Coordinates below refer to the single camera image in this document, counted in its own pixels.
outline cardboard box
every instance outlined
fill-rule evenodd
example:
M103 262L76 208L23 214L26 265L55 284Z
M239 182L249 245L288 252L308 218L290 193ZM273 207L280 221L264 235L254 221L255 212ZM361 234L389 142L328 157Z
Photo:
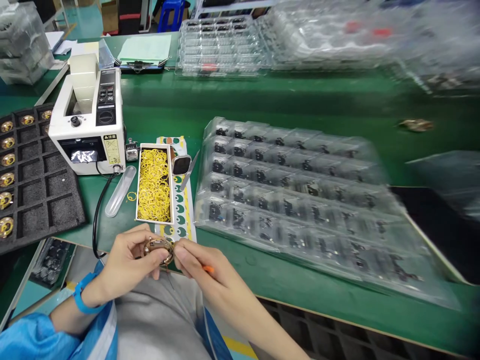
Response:
M119 8L117 1L104 2L101 5L103 32L110 33L119 29Z

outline blue wristband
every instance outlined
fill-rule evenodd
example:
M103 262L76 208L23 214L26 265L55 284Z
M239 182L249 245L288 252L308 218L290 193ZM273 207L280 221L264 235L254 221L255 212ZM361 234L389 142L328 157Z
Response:
M97 277L97 274L90 272L87 276L83 278L82 281L78 283L77 286L75 286L75 292L73 293L73 298L75 299L75 304L78 307L78 309L84 314L98 314L103 310L103 308L106 305L106 304L103 304L102 306L99 306L99 307L88 307L84 304L84 301L82 300L82 291L96 277Z

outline blue stool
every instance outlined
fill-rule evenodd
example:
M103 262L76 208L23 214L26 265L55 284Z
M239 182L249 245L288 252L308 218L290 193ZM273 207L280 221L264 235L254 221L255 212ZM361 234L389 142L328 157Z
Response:
M184 17L185 0L165 0L161 6L160 21L158 24L157 33L164 33L167 30L178 31L182 25L182 18ZM169 23L170 12L174 11L173 22Z

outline watch face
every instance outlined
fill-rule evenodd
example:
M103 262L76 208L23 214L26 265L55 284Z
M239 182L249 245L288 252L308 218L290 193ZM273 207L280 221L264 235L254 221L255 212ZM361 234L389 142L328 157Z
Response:
M173 175L186 174L189 171L190 162L192 162L190 156L178 156L174 158Z

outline person's left hand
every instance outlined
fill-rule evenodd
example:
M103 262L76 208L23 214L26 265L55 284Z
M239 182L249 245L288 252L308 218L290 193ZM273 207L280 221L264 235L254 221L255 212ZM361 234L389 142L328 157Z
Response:
M148 275L155 280L159 279L160 263L168 257L169 252L166 249L155 249L142 257L143 244L149 237L159 238L150 232L146 223L116 236L105 267L94 279L99 285L97 288L104 293L104 302L128 293Z

